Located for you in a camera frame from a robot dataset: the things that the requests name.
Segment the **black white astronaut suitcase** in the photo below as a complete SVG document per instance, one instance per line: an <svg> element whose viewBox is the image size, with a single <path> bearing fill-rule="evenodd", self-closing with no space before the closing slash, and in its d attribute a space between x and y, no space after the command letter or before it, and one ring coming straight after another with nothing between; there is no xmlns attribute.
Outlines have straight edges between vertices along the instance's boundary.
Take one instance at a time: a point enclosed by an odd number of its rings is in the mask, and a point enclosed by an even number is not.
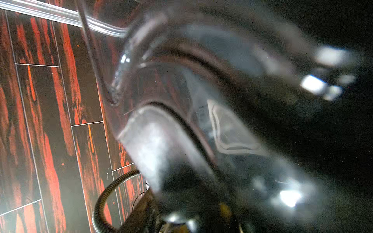
<svg viewBox="0 0 373 233"><path fill-rule="evenodd" d="M76 1L112 136L172 232L373 230L372 1Z"/></svg>

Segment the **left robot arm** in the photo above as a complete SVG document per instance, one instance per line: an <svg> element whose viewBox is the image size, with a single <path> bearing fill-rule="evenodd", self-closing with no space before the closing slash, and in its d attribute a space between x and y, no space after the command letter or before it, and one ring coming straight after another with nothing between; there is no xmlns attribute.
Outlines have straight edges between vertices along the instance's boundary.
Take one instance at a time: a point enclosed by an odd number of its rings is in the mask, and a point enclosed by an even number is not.
<svg viewBox="0 0 373 233"><path fill-rule="evenodd" d="M148 189L118 233L170 233L174 224L165 220L162 203Z"/></svg>

